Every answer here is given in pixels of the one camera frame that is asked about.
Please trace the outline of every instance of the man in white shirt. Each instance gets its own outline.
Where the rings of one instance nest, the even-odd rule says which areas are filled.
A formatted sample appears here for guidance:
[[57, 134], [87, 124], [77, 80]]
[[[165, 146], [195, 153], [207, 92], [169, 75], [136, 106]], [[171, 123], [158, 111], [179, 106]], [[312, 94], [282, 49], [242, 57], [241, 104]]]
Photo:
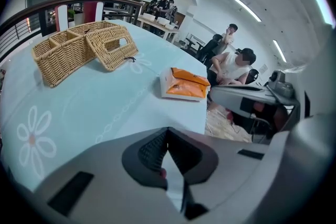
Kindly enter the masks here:
[[[256, 61], [256, 55], [252, 49], [245, 48], [239, 55], [233, 52], [216, 55], [212, 58], [213, 66], [207, 71], [207, 78], [211, 86], [245, 84], [249, 66]], [[213, 110], [217, 104], [212, 103], [208, 110]]]
[[233, 34], [238, 30], [238, 26], [235, 24], [230, 24], [229, 27], [226, 29], [226, 32], [222, 34], [223, 40], [216, 47], [213, 52], [215, 55], [222, 54], [223, 51], [227, 48], [229, 44], [232, 44], [234, 41]]

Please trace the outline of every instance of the light blue tablecloth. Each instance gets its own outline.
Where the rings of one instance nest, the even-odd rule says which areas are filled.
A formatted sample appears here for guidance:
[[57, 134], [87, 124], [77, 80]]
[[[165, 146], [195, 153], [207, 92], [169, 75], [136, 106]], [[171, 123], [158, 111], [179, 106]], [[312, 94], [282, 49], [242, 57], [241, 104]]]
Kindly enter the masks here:
[[0, 102], [2, 159], [32, 191], [96, 143], [164, 126], [204, 133], [206, 100], [162, 99], [158, 76], [169, 67], [206, 76], [205, 66], [144, 29], [113, 22], [127, 27], [139, 49], [134, 63], [114, 72], [96, 59], [51, 89], [31, 55], [36, 42], [11, 58]]

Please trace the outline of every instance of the woven tissue box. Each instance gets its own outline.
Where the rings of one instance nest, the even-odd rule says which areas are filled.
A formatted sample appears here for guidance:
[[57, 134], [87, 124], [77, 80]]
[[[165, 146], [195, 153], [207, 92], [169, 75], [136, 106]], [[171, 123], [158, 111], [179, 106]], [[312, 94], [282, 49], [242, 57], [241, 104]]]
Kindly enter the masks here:
[[[127, 44], [120, 47], [120, 39]], [[126, 27], [107, 21], [88, 23], [59, 32], [32, 49], [44, 79], [51, 88], [97, 57], [109, 71], [133, 57], [138, 49]]]

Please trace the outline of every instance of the floor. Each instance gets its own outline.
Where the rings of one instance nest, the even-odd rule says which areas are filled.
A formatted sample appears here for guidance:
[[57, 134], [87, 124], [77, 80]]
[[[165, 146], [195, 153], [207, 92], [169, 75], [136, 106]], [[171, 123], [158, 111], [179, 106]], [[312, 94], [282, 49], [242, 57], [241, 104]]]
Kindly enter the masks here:
[[226, 119], [227, 112], [222, 106], [207, 111], [205, 134], [234, 141], [252, 142], [251, 135]]

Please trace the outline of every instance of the railing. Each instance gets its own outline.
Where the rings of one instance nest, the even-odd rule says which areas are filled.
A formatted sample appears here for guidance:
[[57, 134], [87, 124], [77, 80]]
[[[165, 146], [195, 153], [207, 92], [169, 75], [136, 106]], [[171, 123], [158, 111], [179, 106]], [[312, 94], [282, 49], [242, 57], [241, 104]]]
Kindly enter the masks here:
[[[82, 13], [84, 2], [104, 2], [105, 5], [108, 4], [109, 8], [106, 9], [112, 10], [113, 14], [103, 13], [102, 20], [104, 17], [108, 19], [126, 18], [129, 23], [133, 24], [137, 23], [142, 7], [141, 3], [131, 0], [52, 0], [23, 9], [0, 26], [0, 62], [32, 37], [38, 34], [46, 36], [55, 32], [56, 24], [52, 13], [56, 6], [79, 4], [76, 12]], [[127, 7], [128, 10], [114, 8], [118, 5], [123, 8]]]

